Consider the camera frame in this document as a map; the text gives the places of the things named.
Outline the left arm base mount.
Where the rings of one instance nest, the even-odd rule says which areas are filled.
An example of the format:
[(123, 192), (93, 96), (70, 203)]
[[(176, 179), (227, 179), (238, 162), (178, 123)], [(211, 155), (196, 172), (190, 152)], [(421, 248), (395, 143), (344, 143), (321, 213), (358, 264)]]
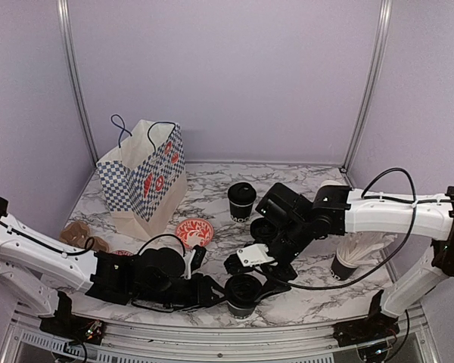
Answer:
[(58, 307), (51, 318), (41, 318), (40, 331), (58, 337), (70, 338), (78, 343), (100, 345), (103, 340), (104, 322), (72, 313), (72, 300), (66, 293), (58, 292)]

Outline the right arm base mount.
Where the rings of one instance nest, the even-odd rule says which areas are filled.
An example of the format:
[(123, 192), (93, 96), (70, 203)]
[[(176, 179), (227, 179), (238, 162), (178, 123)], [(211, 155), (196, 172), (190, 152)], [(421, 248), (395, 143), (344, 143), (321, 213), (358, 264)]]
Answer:
[(339, 347), (368, 343), (385, 337), (395, 336), (400, 332), (398, 318), (392, 318), (381, 311), (380, 290), (373, 297), (366, 317), (333, 325), (333, 338)]

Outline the black paper coffee cup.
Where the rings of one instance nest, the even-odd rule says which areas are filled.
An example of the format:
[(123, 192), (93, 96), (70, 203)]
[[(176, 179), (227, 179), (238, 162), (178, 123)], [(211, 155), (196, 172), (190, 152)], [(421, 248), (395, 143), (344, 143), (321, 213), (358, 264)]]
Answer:
[(229, 202), (230, 216), (234, 222), (247, 222), (252, 212), (253, 203), (247, 206), (237, 206)]

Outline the blue checkered paper bag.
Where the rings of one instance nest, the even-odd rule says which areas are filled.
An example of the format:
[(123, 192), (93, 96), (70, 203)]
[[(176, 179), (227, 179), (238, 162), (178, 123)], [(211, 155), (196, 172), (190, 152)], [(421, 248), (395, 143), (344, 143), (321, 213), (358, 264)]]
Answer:
[(97, 163), (116, 230), (140, 240), (165, 232), (187, 191), (182, 130), (171, 121), (141, 119), (129, 131), (123, 118), (117, 145)]

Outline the brown cardboard cup carrier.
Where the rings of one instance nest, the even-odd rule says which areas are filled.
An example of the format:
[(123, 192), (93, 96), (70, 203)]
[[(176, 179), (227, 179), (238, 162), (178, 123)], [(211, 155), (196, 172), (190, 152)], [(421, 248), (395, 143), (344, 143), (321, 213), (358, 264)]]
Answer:
[(59, 241), (73, 247), (84, 248), (90, 237), (94, 240), (92, 250), (110, 252), (108, 243), (98, 236), (92, 236), (89, 226), (82, 221), (74, 221), (66, 226), (60, 233)]

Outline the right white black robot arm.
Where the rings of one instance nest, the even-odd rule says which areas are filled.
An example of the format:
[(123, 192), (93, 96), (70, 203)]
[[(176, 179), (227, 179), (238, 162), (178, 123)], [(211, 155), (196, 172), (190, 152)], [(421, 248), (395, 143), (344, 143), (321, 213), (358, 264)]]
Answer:
[(364, 317), (360, 333), (374, 339), (414, 302), (441, 281), (454, 277), (454, 187), (442, 194), (385, 194), (369, 188), (323, 185), (314, 200), (276, 183), (256, 207), (257, 212), (279, 228), (269, 244), (254, 244), (243, 266), (274, 264), (281, 268), (313, 241), (329, 235), (385, 232), (420, 235), (432, 242), (424, 255), (395, 284), (384, 290), (375, 310)]

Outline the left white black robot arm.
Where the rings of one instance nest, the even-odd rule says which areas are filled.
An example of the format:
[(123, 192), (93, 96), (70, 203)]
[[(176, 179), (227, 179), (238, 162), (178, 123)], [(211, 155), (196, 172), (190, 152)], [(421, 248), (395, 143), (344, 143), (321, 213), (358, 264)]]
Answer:
[(72, 247), (26, 227), (0, 197), (0, 268), (19, 265), (94, 299), (140, 309), (160, 304), (164, 312), (201, 309), (225, 301), (224, 289), (198, 269), (206, 253), (144, 245), (130, 256), (93, 251), (92, 240)]

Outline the black plastic cup lid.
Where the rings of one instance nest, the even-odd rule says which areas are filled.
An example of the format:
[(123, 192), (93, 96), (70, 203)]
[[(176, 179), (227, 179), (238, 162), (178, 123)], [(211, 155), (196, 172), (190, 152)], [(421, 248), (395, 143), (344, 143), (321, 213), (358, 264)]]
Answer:
[(237, 206), (247, 206), (254, 203), (257, 192), (253, 186), (247, 182), (233, 184), (228, 189), (228, 199), (230, 203)]

